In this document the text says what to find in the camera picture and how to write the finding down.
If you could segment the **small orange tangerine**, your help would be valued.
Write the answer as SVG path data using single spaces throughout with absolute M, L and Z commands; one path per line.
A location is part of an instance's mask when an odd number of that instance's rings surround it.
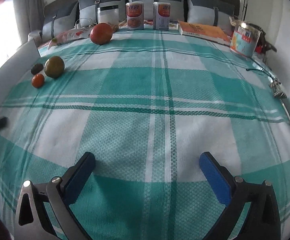
M 32 86 L 35 88 L 41 88 L 44 85 L 45 82 L 45 77 L 43 74 L 36 74 L 33 78 L 32 78 Z

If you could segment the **white cardboard box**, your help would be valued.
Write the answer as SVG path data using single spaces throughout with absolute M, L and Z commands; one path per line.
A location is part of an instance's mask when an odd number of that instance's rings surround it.
M 35 41 L 30 40 L 0 67 L 0 105 L 12 87 L 40 57 Z

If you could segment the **dark mangosteen on blanket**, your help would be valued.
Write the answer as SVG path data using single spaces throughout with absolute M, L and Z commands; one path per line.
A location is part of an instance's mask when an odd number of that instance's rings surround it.
M 41 72 L 44 69 L 44 66 L 41 63 L 36 63 L 32 68 L 31 68 L 31 74 L 32 75 L 37 75 L 39 72 Z

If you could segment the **green brown round fruit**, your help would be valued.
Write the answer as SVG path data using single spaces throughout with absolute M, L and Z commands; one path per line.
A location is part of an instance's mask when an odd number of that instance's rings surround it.
M 44 72 L 46 76 L 53 79 L 59 78 L 63 74 L 64 70 L 65 63 L 59 56 L 50 57 L 44 65 Z

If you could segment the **pink snack bag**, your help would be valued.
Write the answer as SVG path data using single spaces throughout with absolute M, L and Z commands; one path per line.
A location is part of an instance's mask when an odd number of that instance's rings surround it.
M 71 43 L 76 40 L 81 40 L 85 38 L 89 38 L 90 33 L 93 29 L 93 26 L 87 26 L 79 29 L 71 29 L 65 32 L 60 33 L 56 37 L 52 38 L 49 42 L 45 42 L 39 46 L 39 48 L 43 48 L 48 46 L 48 49 L 54 46 L 60 46 L 62 44 Z

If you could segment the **grey white pillow far left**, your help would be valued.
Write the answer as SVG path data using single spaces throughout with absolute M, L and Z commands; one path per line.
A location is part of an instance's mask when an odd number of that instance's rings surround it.
M 62 32 L 74 27 L 77 19 L 78 2 L 67 4 L 45 17 L 42 29 L 42 42 L 48 42 Z

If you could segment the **teal plaid blanket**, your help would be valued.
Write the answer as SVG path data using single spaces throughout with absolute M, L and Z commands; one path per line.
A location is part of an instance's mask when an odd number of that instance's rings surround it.
M 117 32 L 38 49 L 65 62 L 41 88 L 28 70 L 0 105 L 0 220 L 9 236 L 25 180 L 96 157 L 72 211 L 94 239 L 202 239 L 224 209 L 198 165 L 272 182 L 290 237 L 290 122 L 253 61 L 177 31 Z

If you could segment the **red pomegranate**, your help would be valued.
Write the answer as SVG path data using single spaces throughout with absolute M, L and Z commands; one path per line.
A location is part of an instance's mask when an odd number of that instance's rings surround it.
M 90 40 L 97 45 L 104 45 L 112 39 L 112 27 L 107 23 L 99 23 L 93 27 Z

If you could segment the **clear jar black lid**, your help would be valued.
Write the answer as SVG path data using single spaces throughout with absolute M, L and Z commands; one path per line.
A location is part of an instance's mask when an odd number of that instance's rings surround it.
M 109 25 L 119 24 L 119 8 L 118 5 L 109 5 L 99 7 L 97 9 L 98 23 L 107 23 Z

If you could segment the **black handbag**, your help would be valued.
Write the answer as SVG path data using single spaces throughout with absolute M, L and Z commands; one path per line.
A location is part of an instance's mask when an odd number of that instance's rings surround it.
M 257 42 L 255 52 L 257 52 L 259 54 L 266 54 L 267 51 L 272 50 L 276 53 L 277 49 L 271 43 L 269 43 L 265 38 L 265 36 L 266 36 L 265 31 L 256 24 L 249 23 L 249 25 L 252 26 L 253 28 L 257 29 L 260 32 L 260 37 L 259 37 L 259 40 Z

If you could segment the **colourful tin can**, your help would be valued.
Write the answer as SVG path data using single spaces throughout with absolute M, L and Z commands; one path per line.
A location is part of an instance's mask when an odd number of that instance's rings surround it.
M 230 50 L 240 56 L 251 58 L 256 49 L 261 31 L 243 21 L 237 21 L 230 42 Z

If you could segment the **red white carton left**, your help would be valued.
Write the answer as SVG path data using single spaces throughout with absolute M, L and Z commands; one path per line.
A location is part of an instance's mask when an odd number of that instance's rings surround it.
M 126 3 L 127 28 L 130 31 L 144 29 L 144 5 L 143 3 Z

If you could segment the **red white carton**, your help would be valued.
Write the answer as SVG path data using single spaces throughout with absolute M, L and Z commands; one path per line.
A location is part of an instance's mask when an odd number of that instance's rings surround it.
M 130 31 L 144 29 L 144 5 L 143 3 L 126 3 L 127 28 Z
M 170 3 L 153 3 L 153 28 L 155 30 L 169 30 Z

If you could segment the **orange book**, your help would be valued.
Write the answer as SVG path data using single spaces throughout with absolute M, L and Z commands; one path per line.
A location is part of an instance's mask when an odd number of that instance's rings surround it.
M 219 27 L 179 21 L 177 29 L 181 35 L 197 37 L 230 46 L 230 38 Z

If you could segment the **red white carton right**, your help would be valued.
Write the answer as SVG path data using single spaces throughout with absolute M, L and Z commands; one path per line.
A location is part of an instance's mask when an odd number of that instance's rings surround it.
M 155 30 L 169 30 L 170 3 L 153 3 L 153 28 Z

